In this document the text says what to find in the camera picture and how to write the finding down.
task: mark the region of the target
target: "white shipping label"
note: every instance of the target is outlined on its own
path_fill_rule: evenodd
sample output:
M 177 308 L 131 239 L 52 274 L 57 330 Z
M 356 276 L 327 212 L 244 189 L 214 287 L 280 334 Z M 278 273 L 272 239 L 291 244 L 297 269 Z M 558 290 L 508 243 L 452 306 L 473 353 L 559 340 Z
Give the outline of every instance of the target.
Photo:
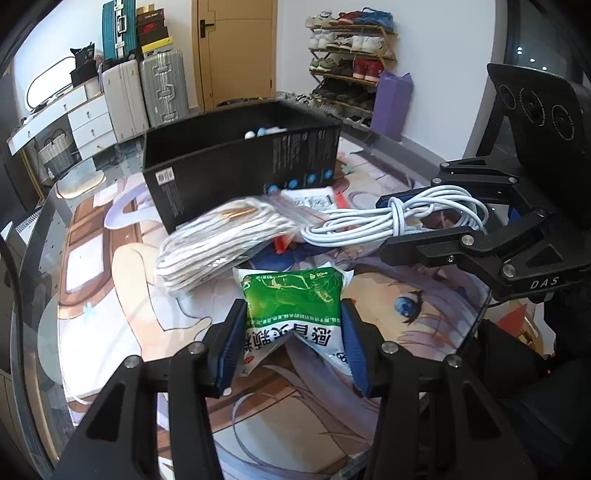
M 156 172 L 156 181 L 158 182 L 158 185 L 164 185 L 165 183 L 173 180 L 174 172 L 172 167 Z

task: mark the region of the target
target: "camera lens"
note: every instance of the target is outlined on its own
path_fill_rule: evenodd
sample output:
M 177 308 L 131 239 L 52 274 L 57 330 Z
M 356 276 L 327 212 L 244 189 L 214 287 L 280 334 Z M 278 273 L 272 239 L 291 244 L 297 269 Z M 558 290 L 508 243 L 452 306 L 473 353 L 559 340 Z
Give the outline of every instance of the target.
M 562 105 L 554 105 L 552 108 L 552 121 L 558 134 L 565 140 L 574 138 L 574 122 L 566 108 Z
M 499 93 L 501 94 L 501 100 L 509 110 L 515 110 L 515 96 L 507 85 L 501 85 L 499 87 Z
M 521 89 L 519 99 L 521 100 L 521 106 L 530 122 L 538 127 L 544 125 L 546 122 L 546 114 L 540 98 L 538 98 L 538 96 L 531 90 Z

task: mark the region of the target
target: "anime print tablecloth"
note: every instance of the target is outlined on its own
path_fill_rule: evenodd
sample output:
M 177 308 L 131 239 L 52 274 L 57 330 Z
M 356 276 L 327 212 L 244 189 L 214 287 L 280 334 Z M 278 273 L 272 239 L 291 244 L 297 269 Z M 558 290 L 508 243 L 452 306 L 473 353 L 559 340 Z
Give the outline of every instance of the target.
M 385 174 L 361 148 L 342 140 L 335 190 L 351 206 L 420 187 Z M 152 266 L 166 237 L 142 175 L 96 193 L 76 209 L 67 236 L 58 293 L 59 360 L 74 424 L 128 355 L 144 360 L 176 353 L 225 317 L 241 289 L 231 273 L 173 299 L 154 287 Z M 445 222 L 438 214 L 434 224 Z M 415 355 L 442 359 L 469 333 L 487 289 L 455 267 L 389 267 L 377 245 L 326 252 L 298 245 L 268 248 L 250 268 L 302 270 L 330 261 L 355 270 L 344 296 L 366 322 Z M 226 479 L 348 478 L 363 465 L 379 401 L 360 397 L 352 381 L 292 339 L 231 393 L 207 405 Z M 167 397 L 158 398 L 161 476 L 174 478 Z

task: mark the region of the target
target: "teal suitcase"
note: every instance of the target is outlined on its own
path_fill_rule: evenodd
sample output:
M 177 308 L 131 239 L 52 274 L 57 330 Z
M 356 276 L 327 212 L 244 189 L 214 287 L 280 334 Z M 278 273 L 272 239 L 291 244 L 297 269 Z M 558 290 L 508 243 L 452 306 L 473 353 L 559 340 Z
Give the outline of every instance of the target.
M 103 50 L 106 59 L 133 59 L 138 48 L 135 0 L 103 5 Z

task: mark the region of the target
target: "blue shoe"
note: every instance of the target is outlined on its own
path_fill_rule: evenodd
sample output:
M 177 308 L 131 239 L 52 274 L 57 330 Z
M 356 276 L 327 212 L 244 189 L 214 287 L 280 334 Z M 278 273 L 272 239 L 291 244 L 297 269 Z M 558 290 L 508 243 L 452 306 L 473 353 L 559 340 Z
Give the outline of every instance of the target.
M 362 16 L 353 21 L 357 25 L 378 25 L 383 27 L 385 31 L 394 33 L 394 17 L 390 12 L 365 7 Z

